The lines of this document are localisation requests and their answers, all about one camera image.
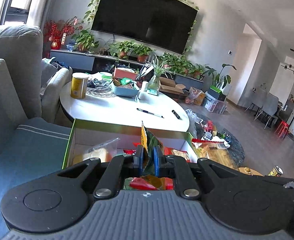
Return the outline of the yellow drink can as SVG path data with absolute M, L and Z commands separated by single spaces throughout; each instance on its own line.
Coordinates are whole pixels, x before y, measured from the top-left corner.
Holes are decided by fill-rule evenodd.
M 275 165 L 268 174 L 268 176 L 272 176 L 272 177 L 281 177 L 282 175 L 283 175 L 283 170 L 277 165 Z

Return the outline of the yellow tin can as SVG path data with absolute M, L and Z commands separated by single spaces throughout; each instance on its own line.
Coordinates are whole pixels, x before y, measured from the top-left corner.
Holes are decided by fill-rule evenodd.
M 71 81 L 70 96 L 74 99 L 86 97 L 89 75 L 86 73 L 73 73 Z

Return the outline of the red plastic stool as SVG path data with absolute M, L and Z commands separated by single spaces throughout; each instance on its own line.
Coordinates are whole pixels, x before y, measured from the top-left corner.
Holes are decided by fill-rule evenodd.
M 278 125 L 275 133 L 282 139 L 284 139 L 289 132 L 289 125 L 285 121 L 281 121 Z

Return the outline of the grey sofa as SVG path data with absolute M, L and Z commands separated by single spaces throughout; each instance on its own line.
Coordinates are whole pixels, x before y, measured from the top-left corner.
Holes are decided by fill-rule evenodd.
M 19 124 L 43 118 L 55 122 L 59 93 L 72 68 L 42 58 L 38 26 L 0 25 L 0 154 Z

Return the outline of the toast bread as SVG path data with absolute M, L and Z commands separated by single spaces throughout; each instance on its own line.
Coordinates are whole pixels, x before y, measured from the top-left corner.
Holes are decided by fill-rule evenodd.
M 115 138 L 87 149 L 83 153 L 75 155 L 71 164 L 75 165 L 92 158 L 99 158 L 102 163 L 109 162 L 117 155 L 119 140 L 120 138 Z

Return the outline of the yellow green snack bag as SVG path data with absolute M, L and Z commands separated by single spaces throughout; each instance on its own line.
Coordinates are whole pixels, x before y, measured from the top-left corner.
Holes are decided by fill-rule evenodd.
M 138 144 L 143 149 L 142 164 L 140 177 L 126 178 L 124 182 L 124 190 L 173 190 L 173 181 L 170 178 L 156 177 L 155 154 L 154 148 L 159 146 L 161 150 L 163 144 L 149 131 L 144 123 L 141 123 L 141 142 Z

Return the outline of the red berry decoration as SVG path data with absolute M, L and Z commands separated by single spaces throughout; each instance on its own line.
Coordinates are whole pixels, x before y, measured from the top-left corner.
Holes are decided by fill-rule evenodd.
M 68 36 L 75 39 L 83 28 L 83 20 L 76 16 L 66 21 L 49 20 L 44 24 L 44 37 L 50 42 L 51 49 L 59 50 Z

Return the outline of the black marker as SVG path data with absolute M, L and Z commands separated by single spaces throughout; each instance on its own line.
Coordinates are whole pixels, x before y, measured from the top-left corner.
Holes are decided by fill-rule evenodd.
M 174 116 L 176 116 L 176 118 L 178 118 L 178 120 L 181 119 L 181 117 L 177 114 L 177 112 L 175 110 L 172 110 L 172 113 Z

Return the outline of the red yellow noodle snack bag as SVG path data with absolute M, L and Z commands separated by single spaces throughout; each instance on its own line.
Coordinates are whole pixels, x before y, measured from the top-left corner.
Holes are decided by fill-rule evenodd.
M 126 154 L 134 154 L 136 150 L 134 149 L 123 149 L 123 152 Z M 163 148 L 164 155 L 176 155 L 179 157 L 183 157 L 188 163 L 190 162 L 190 157 L 187 151 L 183 150 L 176 150 L 174 148 L 164 147 Z

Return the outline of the black wall television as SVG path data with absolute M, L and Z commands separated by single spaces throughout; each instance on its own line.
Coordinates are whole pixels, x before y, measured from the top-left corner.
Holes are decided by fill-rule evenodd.
M 181 54 L 196 15 L 179 0 L 100 0 L 91 28 Z

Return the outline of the white round coffee table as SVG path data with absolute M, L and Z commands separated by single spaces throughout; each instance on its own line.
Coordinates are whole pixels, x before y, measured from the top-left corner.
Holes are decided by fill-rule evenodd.
M 74 99 L 70 96 L 70 90 L 71 83 L 67 83 L 62 88 L 59 99 L 66 115 L 72 119 L 135 127 L 141 126 L 143 122 L 147 128 L 179 132 L 186 132 L 189 128 L 189 118 L 185 110 L 162 93 L 157 96 L 145 94 L 141 100 L 138 97 L 102 98 L 89 94 L 83 99 Z M 142 113 L 136 108 L 162 115 L 164 118 Z M 177 112 L 180 120 L 173 115 L 172 110 Z

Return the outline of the clear bag brown bread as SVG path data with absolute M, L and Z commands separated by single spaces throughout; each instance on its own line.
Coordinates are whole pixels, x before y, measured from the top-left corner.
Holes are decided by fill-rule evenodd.
M 198 158 L 207 158 L 231 169 L 238 170 L 237 164 L 222 142 L 192 139 L 191 143 Z

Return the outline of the dark round side table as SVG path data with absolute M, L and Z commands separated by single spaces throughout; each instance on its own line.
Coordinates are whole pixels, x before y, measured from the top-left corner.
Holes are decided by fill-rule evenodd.
M 241 167 L 245 161 L 245 151 L 239 140 L 231 134 L 226 128 L 218 123 L 213 123 L 213 130 L 210 130 L 210 136 L 206 137 L 208 122 L 211 121 L 208 117 L 195 113 L 191 109 L 186 109 L 190 126 L 189 132 L 196 138 L 201 140 L 216 141 L 223 145 L 223 149 L 228 151 L 228 156 L 233 160 L 233 163 Z

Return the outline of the glass vase with plant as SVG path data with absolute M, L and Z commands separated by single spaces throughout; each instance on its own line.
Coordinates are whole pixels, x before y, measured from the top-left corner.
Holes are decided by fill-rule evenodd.
M 160 77 L 162 75 L 173 75 L 174 71 L 172 66 L 165 61 L 160 60 L 155 56 L 151 61 L 146 61 L 143 68 L 136 77 L 137 81 L 141 81 L 143 77 L 146 77 L 150 72 L 153 72 L 153 76 L 148 81 L 147 90 L 159 91 L 161 87 Z

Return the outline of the round wooden stool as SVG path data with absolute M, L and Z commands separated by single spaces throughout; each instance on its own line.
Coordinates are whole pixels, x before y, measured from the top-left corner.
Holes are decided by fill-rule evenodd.
M 238 170 L 239 172 L 250 176 L 263 176 L 261 173 L 257 172 L 254 169 L 250 169 L 249 167 L 239 167 Z

